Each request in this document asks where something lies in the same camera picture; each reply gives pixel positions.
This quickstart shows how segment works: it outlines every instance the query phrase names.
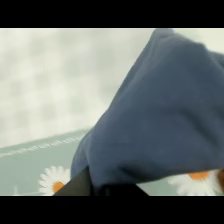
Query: blue fabric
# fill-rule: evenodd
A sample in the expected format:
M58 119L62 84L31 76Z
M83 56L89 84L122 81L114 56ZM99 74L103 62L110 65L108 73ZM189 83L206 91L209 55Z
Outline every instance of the blue fabric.
M156 29L110 107L85 136L72 177L95 189L224 167L224 56Z

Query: white daisy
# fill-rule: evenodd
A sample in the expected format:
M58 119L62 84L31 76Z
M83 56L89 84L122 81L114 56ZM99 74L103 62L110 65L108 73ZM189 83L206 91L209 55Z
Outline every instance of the white daisy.
M168 183L177 186L177 194L182 196L215 196L221 193L217 171L178 175L168 178Z
M62 166L45 169L46 174L41 174L39 184L42 186L39 191L44 196L51 196L59 191L70 180L70 170Z

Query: checkered tablecloth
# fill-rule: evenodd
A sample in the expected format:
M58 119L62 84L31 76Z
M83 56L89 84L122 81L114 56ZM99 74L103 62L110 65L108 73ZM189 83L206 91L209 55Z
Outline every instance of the checkered tablecloth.
M91 127L153 29L0 29L0 148Z

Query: daisy print mat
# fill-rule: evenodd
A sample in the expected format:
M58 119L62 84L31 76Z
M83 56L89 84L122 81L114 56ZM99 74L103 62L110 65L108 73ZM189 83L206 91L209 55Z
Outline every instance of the daisy print mat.
M88 130L0 149L0 195L52 196L70 180L73 156ZM224 171L205 171L140 184L151 196L216 196Z

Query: blue cloth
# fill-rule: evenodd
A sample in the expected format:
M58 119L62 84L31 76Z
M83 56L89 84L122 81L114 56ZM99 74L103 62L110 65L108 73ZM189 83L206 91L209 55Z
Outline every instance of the blue cloth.
M156 29L81 141L72 177L94 188L224 167L224 56Z

